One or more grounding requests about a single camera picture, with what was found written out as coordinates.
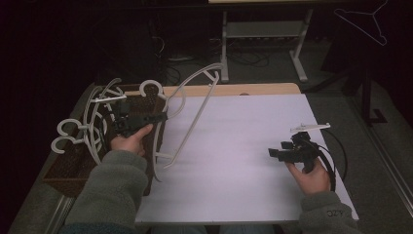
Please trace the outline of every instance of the wooden edge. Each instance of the wooden edge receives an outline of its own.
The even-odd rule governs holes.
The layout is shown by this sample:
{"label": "wooden edge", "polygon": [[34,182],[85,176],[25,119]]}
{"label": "wooden edge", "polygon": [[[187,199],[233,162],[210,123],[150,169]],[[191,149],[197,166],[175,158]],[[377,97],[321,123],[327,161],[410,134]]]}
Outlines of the wooden edge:
{"label": "wooden edge", "polygon": [[[166,96],[170,96],[176,90],[176,86],[164,87]],[[209,86],[185,86],[187,97],[203,97],[207,95]],[[240,84],[240,85],[217,85],[213,91],[213,96],[239,96],[239,95],[299,95],[300,89],[294,83],[278,84]],[[126,95],[139,95],[139,91],[126,92]]]}

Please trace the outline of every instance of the dark background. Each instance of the dark background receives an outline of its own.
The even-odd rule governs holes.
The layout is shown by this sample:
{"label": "dark background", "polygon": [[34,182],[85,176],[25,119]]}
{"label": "dark background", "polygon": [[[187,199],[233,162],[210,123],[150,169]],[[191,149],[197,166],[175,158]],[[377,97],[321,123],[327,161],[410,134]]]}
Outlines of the dark background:
{"label": "dark background", "polygon": [[[6,130],[2,140],[1,233],[7,232],[49,155],[50,143],[57,137],[56,125],[69,116],[92,82],[106,84],[114,77],[129,83],[148,78],[162,82],[165,61],[155,56],[159,48],[152,35],[162,36],[172,45],[166,53],[208,59],[208,38],[221,30],[217,13],[187,12],[192,19],[187,20],[182,14],[79,11],[108,4],[138,6],[139,1],[20,0],[0,5],[2,129]],[[333,40],[337,50],[330,55],[336,60],[332,63],[341,65],[328,69],[343,69],[355,55],[370,61],[368,68],[374,71],[374,79],[388,90],[394,105],[413,125],[411,10],[407,1],[394,0],[377,15],[388,39],[385,47],[365,40],[357,30],[341,29],[343,23],[322,10],[315,11],[307,39]],[[352,43],[346,43],[348,30]]]}

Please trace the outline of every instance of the white plastic hanger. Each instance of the white plastic hanger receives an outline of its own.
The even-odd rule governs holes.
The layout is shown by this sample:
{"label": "white plastic hanger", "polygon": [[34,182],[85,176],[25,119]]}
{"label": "white plastic hanger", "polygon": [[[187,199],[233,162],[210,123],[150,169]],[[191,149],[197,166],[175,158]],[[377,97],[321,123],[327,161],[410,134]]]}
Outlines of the white plastic hanger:
{"label": "white plastic hanger", "polygon": [[[379,43],[381,46],[385,46],[387,44],[387,39],[386,37],[382,34],[382,30],[380,29],[380,25],[376,20],[376,13],[378,11],[380,11],[380,9],[382,9],[389,0],[386,0],[386,2],[384,4],[382,4],[376,11],[372,12],[372,13],[363,13],[363,12],[352,12],[352,11],[345,11],[343,9],[336,9],[334,11],[334,14],[337,15],[339,18],[345,20],[346,22],[348,22],[349,24],[353,25],[354,27],[358,28],[359,30],[361,30],[364,34],[366,34],[367,36],[369,36],[371,39],[373,39],[374,41],[376,41],[377,43]],[[379,32],[379,38],[376,38],[372,35],[370,35],[368,32],[366,32],[363,28],[361,28],[360,26],[356,25],[354,22],[351,22],[349,19],[346,18],[347,15],[362,15],[362,16],[367,16],[373,19],[377,30]]]}

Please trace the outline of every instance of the person's left hand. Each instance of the person's left hand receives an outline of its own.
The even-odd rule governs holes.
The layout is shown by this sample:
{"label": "person's left hand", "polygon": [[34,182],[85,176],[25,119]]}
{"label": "person's left hand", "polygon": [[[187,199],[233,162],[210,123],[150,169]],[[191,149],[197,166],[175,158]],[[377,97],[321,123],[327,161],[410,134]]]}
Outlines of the person's left hand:
{"label": "person's left hand", "polygon": [[134,135],[125,138],[116,136],[110,141],[112,150],[127,150],[139,156],[145,155],[142,139],[152,131],[153,125],[149,124],[141,128]]}

